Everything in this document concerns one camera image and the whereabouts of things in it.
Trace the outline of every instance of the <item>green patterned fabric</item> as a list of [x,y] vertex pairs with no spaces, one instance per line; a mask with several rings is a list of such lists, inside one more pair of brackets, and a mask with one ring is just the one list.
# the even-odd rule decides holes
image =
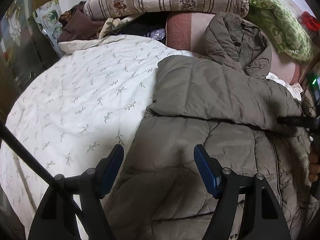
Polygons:
[[245,18],[261,27],[279,52],[301,60],[313,58],[313,43],[292,13],[278,0],[249,0]]

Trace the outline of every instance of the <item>silver bolt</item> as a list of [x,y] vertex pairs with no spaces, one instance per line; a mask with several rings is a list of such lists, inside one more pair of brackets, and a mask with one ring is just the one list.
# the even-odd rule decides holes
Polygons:
[[264,176],[261,173],[257,173],[256,177],[257,177],[257,179],[263,179],[264,178]]
[[94,174],[96,172],[95,168],[89,168],[87,169],[87,174]]
[[62,174],[57,174],[56,176],[54,176],[55,180],[60,180],[62,179]]
[[231,173],[231,170],[230,170],[229,168],[223,168],[223,169],[222,169],[222,172],[223,172],[224,174],[230,174],[230,173]]

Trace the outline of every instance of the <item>black rod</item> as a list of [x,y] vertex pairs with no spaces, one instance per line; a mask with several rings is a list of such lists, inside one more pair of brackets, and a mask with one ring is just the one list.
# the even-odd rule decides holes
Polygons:
[[54,190],[56,190],[64,201],[70,203],[73,211],[78,216],[79,220],[83,224],[82,211],[77,203],[70,199],[68,192],[61,187],[54,177],[34,158],[30,152],[18,141],[18,139],[9,131],[9,129],[0,122],[0,138],[2,138],[6,144],[46,183],[49,184]]

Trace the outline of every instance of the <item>bed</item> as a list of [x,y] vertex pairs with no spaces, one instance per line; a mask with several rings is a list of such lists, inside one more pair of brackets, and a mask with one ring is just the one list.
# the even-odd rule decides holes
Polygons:
[[[62,42],[60,47],[67,55],[27,87],[6,126],[50,174],[66,177],[95,167],[117,143],[128,152],[152,102],[159,61],[170,55],[205,57],[131,35]],[[298,87],[271,73],[268,78],[301,100]],[[1,186],[28,236],[48,185],[5,143],[0,171]],[[79,229],[87,239],[80,223]]]

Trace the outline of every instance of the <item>gray puffer jacket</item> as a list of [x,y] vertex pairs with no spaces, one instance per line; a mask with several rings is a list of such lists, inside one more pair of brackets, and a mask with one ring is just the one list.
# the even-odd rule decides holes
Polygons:
[[[153,103],[105,207],[117,240],[201,240],[217,200],[193,159],[203,144],[222,167],[262,173],[273,189],[292,239],[316,211],[309,200],[310,141],[302,128],[276,122],[302,114],[289,91],[265,76],[271,48],[259,28],[232,13],[205,31],[211,60],[170,56],[158,64]],[[231,239],[239,232],[239,197]]]

